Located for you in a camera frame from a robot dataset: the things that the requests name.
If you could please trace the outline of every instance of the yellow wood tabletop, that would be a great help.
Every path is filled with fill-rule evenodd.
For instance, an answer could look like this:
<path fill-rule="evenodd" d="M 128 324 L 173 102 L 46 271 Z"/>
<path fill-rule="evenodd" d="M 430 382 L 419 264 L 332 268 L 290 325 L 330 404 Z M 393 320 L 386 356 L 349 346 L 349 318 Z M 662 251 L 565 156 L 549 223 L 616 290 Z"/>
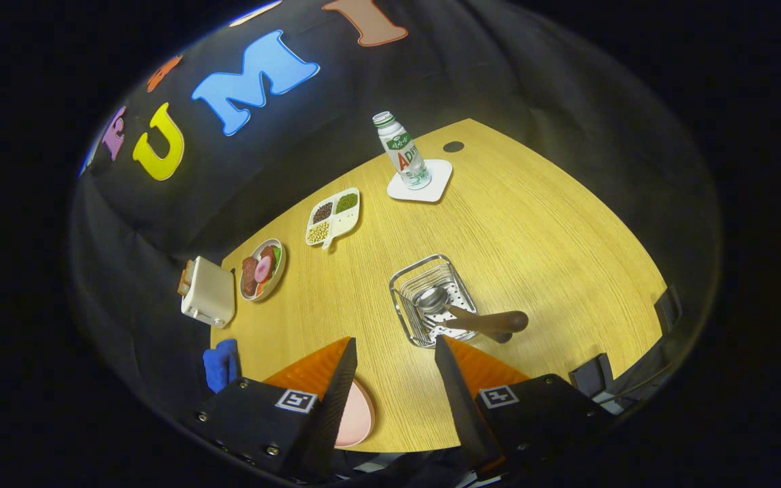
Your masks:
<path fill-rule="evenodd" d="M 448 142 L 465 147 L 444 152 Z M 223 260 L 237 270 L 269 238 L 285 245 L 285 274 L 263 302 L 239 296 L 235 318 L 211 346 L 238 341 L 242 374 L 263 380 L 344 336 L 357 338 L 357 379 L 375 402 L 376 425 L 353 451 L 424 451 L 459 445 L 433 349 L 410 345 L 388 282 L 445 254 L 478 312 L 523 310 L 529 327 L 507 344 L 469 344 L 530 376 L 567 377 L 599 352 L 614 375 L 661 336 L 654 303 L 663 278 L 631 231 L 588 189 L 524 145 L 473 120 L 416 138 L 425 159 L 453 174 L 438 203 L 397 201 L 386 154 L 293 206 Z M 376 138 L 376 152 L 381 148 Z M 360 190 L 360 221 L 323 251 L 304 242 L 313 206 Z"/>

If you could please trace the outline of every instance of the pink plate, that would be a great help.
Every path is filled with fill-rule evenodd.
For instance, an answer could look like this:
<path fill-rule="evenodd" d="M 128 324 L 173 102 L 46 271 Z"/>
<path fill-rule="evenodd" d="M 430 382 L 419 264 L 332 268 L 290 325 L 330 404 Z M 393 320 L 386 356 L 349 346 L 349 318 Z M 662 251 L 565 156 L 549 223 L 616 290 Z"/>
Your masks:
<path fill-rule="evenodd" d="M 366 436 L 369 436 L 374 422 L 375 410 L 372 407 L 372 400 L 360 383 L 354 380 L 348 392 L 348 402 L 345 403 L 342 421 L 339 422 L 336 447 L 352 447 L 360 444 Z"/>

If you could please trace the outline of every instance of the green beans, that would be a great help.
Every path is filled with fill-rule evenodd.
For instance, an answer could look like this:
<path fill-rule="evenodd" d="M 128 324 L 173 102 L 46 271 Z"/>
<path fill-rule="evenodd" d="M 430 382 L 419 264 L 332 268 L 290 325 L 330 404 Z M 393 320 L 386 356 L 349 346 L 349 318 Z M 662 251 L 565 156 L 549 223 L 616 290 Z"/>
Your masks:
<path fill-rule="evenodd" d="M 350 194 L 343 195 L 343 197 L 339 197 L 336 213 L 338 214 L 340 212 L 348 210 L 349 208 L 354 207 L 356 204 L 357 204 L 357 194 L 353 194 L 353 192 L 350 192 Z"/>

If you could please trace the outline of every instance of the plastic bottle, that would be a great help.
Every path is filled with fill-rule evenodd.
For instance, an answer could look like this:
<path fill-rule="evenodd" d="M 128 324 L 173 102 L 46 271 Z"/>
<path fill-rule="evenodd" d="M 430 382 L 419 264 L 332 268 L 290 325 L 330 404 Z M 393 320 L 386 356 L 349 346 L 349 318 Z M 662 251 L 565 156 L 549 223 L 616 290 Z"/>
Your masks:
<path fill-rule="evenodd" d="M 384 111 L 372 117 L 372 123 L 378 128 L 378 139 L 382 148 L 390 157 L 390 163 L 403 178 L 406 188 L 418 190 L 430 184 L 432 176 L 424 157 L 415 146 L 415 140 L 406 132 L 391 112 Z"/>

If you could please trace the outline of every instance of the metal basket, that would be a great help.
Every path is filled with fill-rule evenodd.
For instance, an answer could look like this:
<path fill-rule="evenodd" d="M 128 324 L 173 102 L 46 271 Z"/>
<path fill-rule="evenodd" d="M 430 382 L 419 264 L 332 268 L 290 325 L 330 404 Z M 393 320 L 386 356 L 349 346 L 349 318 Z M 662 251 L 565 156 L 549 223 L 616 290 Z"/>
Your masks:
<path fill-rule="evenodd" d="M 418 297 L 432 287 L 447 290 L 450 305 L 477 313 L 475 302 L 454 265 L 443 254 L 433 254 L 404 268 L 390 278 L 390 297 L 397 309 L 403 332 L 413 346 L 433 348 L 437 336 L 449 336 L 457 340 L 469 340 L 477 336 L 475 331 L 452 329 L 440 325 L 455 319 L 452 313 L 423 313 L 416 308 Z"/>

